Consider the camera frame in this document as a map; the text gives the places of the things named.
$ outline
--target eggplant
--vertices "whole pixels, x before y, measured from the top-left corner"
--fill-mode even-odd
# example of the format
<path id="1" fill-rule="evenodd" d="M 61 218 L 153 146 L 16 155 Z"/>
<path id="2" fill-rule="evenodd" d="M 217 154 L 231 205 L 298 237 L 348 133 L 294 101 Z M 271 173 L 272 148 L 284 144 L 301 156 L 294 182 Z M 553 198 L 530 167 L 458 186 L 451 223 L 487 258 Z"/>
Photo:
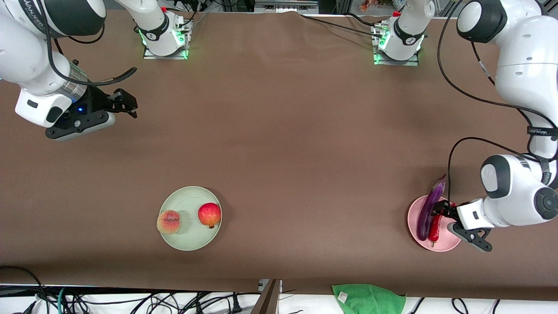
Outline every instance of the eggplant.
<path id="1" fill-rule="evenodd" d="M 444 192 L 446 187 L 446 175 L 444 174 L 440 179 L 436 181 L 430 193 L 426 197 L 424 204 L 420 213 L 418 214 L 417 221 L 417 237 L 421 241 L 428 239 L 428 234 L 430 232 L 430 226 L 432 225 L 433 216 L 430 214 L 434 208 L 434 203 L 436 203 Z"/>

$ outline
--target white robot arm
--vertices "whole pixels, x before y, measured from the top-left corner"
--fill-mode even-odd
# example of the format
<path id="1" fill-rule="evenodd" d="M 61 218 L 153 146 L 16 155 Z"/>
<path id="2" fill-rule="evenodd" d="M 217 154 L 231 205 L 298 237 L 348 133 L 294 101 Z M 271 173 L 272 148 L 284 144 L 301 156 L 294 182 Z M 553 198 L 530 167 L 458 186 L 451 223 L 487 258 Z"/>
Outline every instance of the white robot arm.
<path id="1" fill-rule="evenodd" d="M 522 111 L 534 161 L 491 156 L 480 171 L 488 197 L 435 206 L 435 213 L 456 219 L 451 232 L 491 251 L 485 240 L 491 228 L 534 225 L 558 214 L 558 21 L 544 15 L 536 0 L 472 0 L 457 28 L 467 40 L 499 46 L 496 91 L 508 103 L 540 114 Z"/>
<path id="2" fill-rule="evenodd" d="M 143 42 L 151 53 L 168 56 L 186 43 L 184 18 L 163 12 L 157 0 L 116 0 L 133 17 Z"/>
<path id="3" fill-rule="evenodd" d="M 400 16 L 384 22 L 389 25 L 389 34 L 379 49 L 394 60 L 410 59 L 419 49 L 434 11 L 432 0 L 407 0 Z"/>
<path id="4" fill-rule="evenodd" d="M 0 77 L 21 87 L 16 113 L 66 140 L 114 124 L 115 112 L 136 117 L 136 100 L 122 89 L 109 96 L 45 39 L 95 35 L 104 25 L 102 0 L 4 0 L 0 3 Z"/>

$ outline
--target green towel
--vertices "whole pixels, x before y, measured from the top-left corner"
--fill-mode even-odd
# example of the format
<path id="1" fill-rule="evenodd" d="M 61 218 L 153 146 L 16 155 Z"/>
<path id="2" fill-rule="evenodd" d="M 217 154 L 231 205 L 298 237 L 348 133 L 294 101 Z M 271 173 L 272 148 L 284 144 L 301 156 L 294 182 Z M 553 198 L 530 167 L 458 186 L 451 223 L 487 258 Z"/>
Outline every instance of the green towel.
<path id="1" fill-rule="evenodd" d="M 345 314 L 401 314 L 407 298 L 371 284 L 340 284 L 332 289 Z"/>

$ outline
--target black cable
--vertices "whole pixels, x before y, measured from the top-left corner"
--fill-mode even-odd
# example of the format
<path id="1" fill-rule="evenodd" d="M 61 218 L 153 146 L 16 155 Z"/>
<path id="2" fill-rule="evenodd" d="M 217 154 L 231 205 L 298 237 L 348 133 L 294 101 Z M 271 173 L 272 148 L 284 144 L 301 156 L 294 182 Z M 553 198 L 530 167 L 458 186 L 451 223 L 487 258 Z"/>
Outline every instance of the black cable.
<path id="1" fill-rule="evenodd" d="M 329 24 L 329 25 L 336 26 L 336 27 L 344 28 L 344 29 L 349 30 L 349 31 L 353 31 L 353 32 L 361 33 L 361 34 L 366 34 L 366 35 L 373 36 L 373 37 L 377 37 L 377 38 L 381 38 L 381 37 L 382 37 L 382 35 L 380 35 L 380 34 L 373 34 L 373 33 L 371 33 L 371 32 L 365 32 L 365 31 L 361 31 L 361 30 L 356 30 L 356 29 L 354 29 L 354 28 L 350 28 L 350 27 L 346 27 L 346 26 L 343 26 L 343 25 L 331 23 L 331 22 L 328 22 L 328 21 L 318 20 L 317 18 L 313 18 L 313 17 L 310 17 L 310 16 L 305 16 L 305 15 L 301 15 L 301 16 L 304 17 L 304 18 L 307 18 L 307 19 L 309 19 L 309 20 L 313 20 L 313 21 L 316 21 L 316 22 L 325 23 L 325 24 Z"/>
<path id="2" fill-rule="evenodd" d="M 467 140 L 477 140 L 477 141 L 489 143 L 489 144 L 492 144 L 492 145 L 494 145 L 494 146 L 496 146 L 496 147 L 498 147 L 498 148 L 501 148 L 501 149 L 503 149 L 503 150 L 507 150 L 508 152 L 510 152 L 510 153 L 512 153 L 512 154 L 516 154 L 516 155 L 521 156 L 521 157 L 523 157 L 523 158 L 525 158 L 525 159 L 538 162 L 538 160 L 537 160 L 536 158 L 532 157 L 532 156 L 529 156 L 529 155 L 526 155 L 526 154 L 518 153 L 518 152 L 514 151 L 513 149 L 509 149 L 509 148 L 507 148 L 507 147 L 505 147 L 505 146 L 503 146 L 503 145 L 500 145 L 500 144 L 498 144 L 498 143 L 495 143 L 495 142 L 493 142 L 493 141 L 486 140 L 486 139 L 483 139 L 483 138 L 481 138 L 481 137 L 474 137 L 474 136 L 464 137 L 464 138 L 460 139 L 459 141 L 457 141 L 457 142 L 454 144 L 454 146 L 451 148 L 450 155 L 449 155 L 449 157 L 448 157 L 448 201 L 451 201 L 451 157 L 453 156 L 453 153 L 454 153 L 455 148 L 457 148 L 457 146 L 458 146 L 461 142 L 467 141 Z"/>
<path id="3" fill-rule="evenodd" d="M 190 23 L 190 22 L 194 19 L 194 16 L 196 16 L 196 13 L 197 13 L 197 11 L 194 11 L 194 14 L 192 14 L 192 16 L 190 17 L 190 19 L 187 20 L 186 22 L 182 23 L 182 24 L 179 24 L 178 27 L 183 27 L 184 25 Z"/>
<path id="4" fill-rule="evenodd" d="M 416 312 L 419 310 L 420 304 L 422 303 L 422 301 L 424 301 L 424 297 L 420 298 L 420 300 L 417 302 L 417 305 L 415 305 L 415 308 L 413 309 L 413 311 L 409 314 L 416 314 Z"/>
<path id="5" fill-rule="evenodd" d="M 461 4 L 461 2 L 463 2 L 463 0 L 459 0 L 456 5 L 453 7 L 453 9 L 451 10 L 451 12 L 448 15 L 448 18 L 446 19 L 446 22 L 444 23 L 444 27 L 442 28 L 442 32 L 440 34 L 440 40 L 438 41 L 438 50 L 437 50 L 437 58 L 438 58 L 438 67 L 440 68 L 440 72 L 442 73 L 442 76 L 444 77 L 444 79 L 446 80 L 446 82 L 448 82 L 453 88 L 455 88 L 458 92 L 460 92 L 461 94 L 470 97 L 476 101 L 480 101 L 480 102 L 484 102 L 484 103 L 489 103 L 489 104 L 495 104 L 497 106 L 502 106 L 502 107 L 508 107 L 508 108 L 515 108 L 518 110 L 523 110 L 523 111 L 527 111 L 527 112 L 531 112 L 535 115 L 538 115 L 542 118 L 544 118 L 553 128 L 556 128 L 556 125 L 554 124 L 554 122 L 552 122 L 549 118 L 547 118 L 545 115 L 543 115 L 542 113 L 539 113 L 536 110 L 532 110 L 529 108 L 521 108 L 518 106 L 514 106 L 512 104 L 507 104 L 507 103 L 500 103 L 500 102 L 495 102 L 495 101 L 489 101 L 486 99 L 482 99 L 480 97 L 474 96 L 469 94 L 468 92 L 462 90 L 461 88 L 459 88 L 457 85 L 455 85 L 446 75 L 445 71 L 444 71 L 444 67 L 442 66 L 442 60 L 440 57 L 440 50 L 442 47 L 442 39 L 444 38 L 444 33 L 446 32 L 446 28 L 448 27 L 448 24 L 450 22 L 450 17 L 453 15 L 453 13 L 455 12 L 455 10 L 457 9 L 457 7 L 459 7 L 459 4 Z"/>
<path id="6" fill-rule="evenodd" d="M 357 21 L 359 21 L 360 23 L 362 23 L 362 24 L 364 24 L 364 25 L 374 26 L 374 23 L 369 23 L 369 22 L 367 22 L 367 21 L 361 19 L 358 15 L 356 15 L 356 14 L 354 14 L 354 13 L 347 12 L 347 13 L 345 13 L 344 15 L 350 15 L 350 16 L 356 18 Z"/>
<path id="7" fill-rule="evenodd" d="M 171 295 L 173 295 L 173 294 L 175 294 L 175 293 L 176 293 L 176 292 L 174 292 L 174 293 L 169 293 L 169 295 L 166 296 L 166 297 L 164 297 L 163 299 L 158 299 L 158 298 L 155 297 L 155 296 L 151 297 L 151 298 L 150 298 L 150 300 L 151 300 L 151 305 L 150 305 L 151 310 L 148 311 L 147 314 L 153 314 L 153 310 L 155 310 L 155 308 L 156 308 L 157 306 L 159 306 L 159 305 L 160 305 L 160 306 L 167 307 L 168 309 L 170 309 L 169 306 L 164 305 L 163 303 L 164 303 L 164 301 L 165 301 L 166 299 L 170 298 Z M 153 305 L 153 304 L 154 304 L 154 303 L 153 303 L 153 298 L 155 298 L 156 300 L 158 300 L 158 302 L 157 302 L 155 305 Z"/>
<path id="8" fill-rule="evenodd" d="M 41 22 L 45 25 L 45 36 L 46 36 L 46 46 L 47 46 L 47 55 L 49 57 L 49 63 L 50 63 L 50 67 L 52 68 L 52 70 L 54 71 L 54 73 L 56 73 L 56 75 L 60 76 L 61 78 L 67 80 L 68 82 L 72 82 L 74 84 L 81 84 L 81 85 L 86 85 L 86 86 L 105 86 L 105 85 L 111 85 L 111 84 L 115 84 L 118 82 L 121 82 L 127 78 L 129 78 L 132 74 L 134 74 L 137 71 L 137 68 L 134 66 L 133 68 L 130 68 L 128 71 L 124 72 L 123 74 L 105 81 L 105 82 L 85 82 L 82 80 L 76 80 L 73 78 L 69 78 L 65 75 L 63 75 L 62 73 L 60 73 L 60 71 L 58 71 L 58 69 L 56 68 L 56 66 L 54 65 L 54 59 L 52 58 L 52 43 L 50 42 L 51 37 L 50 37 L 50 26 L 49 26 L 49 21 L 46 18 L 46 12 L 45 12 L 45 8 L 44 8 L 44 3 L 42 0 L 37 0 L 38 5 L 39 5 L 39 11 L 41 12 Z"/>
<path id="9" fill-rule="evenodd" d="M 136 302 L 136 301 L 141 301 L 143 299 L 145 299 L 145 298 L 126 300 L 126 301 L 114 301 L 114 302 L 89 302 L 89 301 L 83 301 L 83 302 L 87 303 L 87 304 L 91 304 L 91 305 L 113 305 L 113 304 Z"/>
<path id="10" fill-rule="evenodd" d="M 459 300 L 461 302 L 461 304 L 463 304 L 463 308 L 465 309 L 465 313 L 461 312 L 457 306 L 455 305 L 455 300 Z M 467 305 L 465 305 L 465 302 L 461 299 L 461 298 L 453 298 L 451 299 L 451 306 L 454 307 L 454 310 L 456 310 L 459 314 L 469 314 L 469 310 L 467 309 Z"/>
<path id="11" fill-rule="evenodd" d="M 471 42 L 471 46 L 473 47 L 473 52 L 475 53 L 475 58 L 477 59 L 477 61 L 479 61 L 480 67 L 483 69 L 484 73 L 487 75 L 488 80 L 492 83 L 492 85 L 496 85 L 496 83 L 494 82 L 494 80 L 492 79 L 492 77 L 490 76 L 488 71 L 486 71 L 486 69 L 484 68 L 484 64 L 483 64 L 482 60 L 480 59 L 480 56 L 479 56 L 479 53 L 477 52 L 477 47 L 475 46 L 475 43 Z"/>
<path id="12" fill-rule="evenodd" d="M 29 276 L 33 277 L 33 280 L 37 283 L 37 286 L 41 290 L 42 295 L 45 298 L 47 298 L 47 295 L 45 293 L 45 289 L 44 289 L 43 285 L 41 284 L 41 282 L 39 281 L 37 276 L 35 276 L 35 274 L 33 274 L 32 271 L 28 270 L 27 268 L 23 268 L 23 267 L 19 267 L 19 266 L 11 266 L 11 265 L 2 265 L 2 266 L 0 266 L 0 269 L 15 269 L 15 270 L 19 270 L 19 271 L 24 272 L 24 273 L 28 274 Z M 46 313 L 47 314 L 50 313 L 50 306 L 49 306 L 48 302 L 46 304 Z"/>
<path id="13" fill-rule="evenodd" d="M 225 7 L 225 8 L 232 8 L 232 7 L 235 7 L 235 6 L 238 4 L 238 0 L 237 0 L 235 3 L 233 3 L 233 4 L 224 4 L 224 3 L 220 3 L 220 2 L 217 1 L 217 0 L 213 0 L 213 1 L 214 1 L 215 3 L 217 3 L 218 5 L 223 6 L 223 7 Z"/>
<path id="14" fill-rule="evenodd" d="M 187 310 L 193 308 L 196 302 L 199 302 L 202 298 L 209 295 L 210 292 L 201 292 L 201 294 L 197 294 L 190 302 L 188 302 L 179 312 L 178 314 L 184 314 Z"/>
<path id="15" fill-rule="evenodd" d="M 492 314 L 496 314 L 496 308 L 498 307 L 498 304 L 500 304 L 500 299 L 496 300 L 496 303 L 494 303 L 494 306 L 492 307 Z"/>
<path id="16" fill-rule="evenodd" d="M 68 36 L 68 38 L 75 41 L 75 42 L 79 42 L 80 44 L 94 44 L 97 41 L 101 40 L 103 35 L 104 35 L 104 24 L 103 24 L 103 27 L 101 28 L 101 33 L 99 34 L 99 36 L 92 41 L 83 41 L 83 40 L 75 39 L 72 36 Z"/>
<path id="17" fill-rule="evenodd" d="M 58 39 L 54 38 L 54 44 L 56 45 L 56 49 L 58 50 L 58 53 L 61 55 L 64 55 L 64 53 L 62 52 L 62 48 L 60 47 L 60 44 L 58 43 Z"/>

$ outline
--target pomegranate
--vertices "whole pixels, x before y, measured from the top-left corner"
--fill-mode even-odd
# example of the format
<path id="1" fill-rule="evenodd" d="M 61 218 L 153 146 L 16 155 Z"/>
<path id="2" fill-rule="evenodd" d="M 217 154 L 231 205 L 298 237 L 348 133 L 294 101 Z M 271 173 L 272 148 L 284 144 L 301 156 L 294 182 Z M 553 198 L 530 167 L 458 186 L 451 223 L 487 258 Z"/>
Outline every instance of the pomegranate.
<path id="1" fill-rule="evenodd" d="M 202 225 L 213 229 L 221 221 L 221 208 L 215 203 L 203 204 L 198 210 L 198 218 Z"/>

